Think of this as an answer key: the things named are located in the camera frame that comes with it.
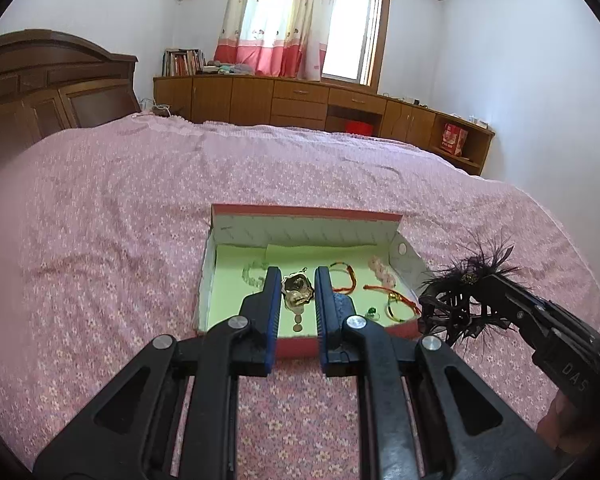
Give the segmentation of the person right hand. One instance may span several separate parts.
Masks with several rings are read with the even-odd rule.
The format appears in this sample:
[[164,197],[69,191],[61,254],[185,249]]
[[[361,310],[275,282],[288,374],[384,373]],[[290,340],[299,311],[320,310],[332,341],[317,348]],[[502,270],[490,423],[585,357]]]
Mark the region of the person right hand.
[[598,427],[589,414],[581,411],[558,391],[547,413],[538,423],[536,433],[554,451],[579,456],[596,439]]

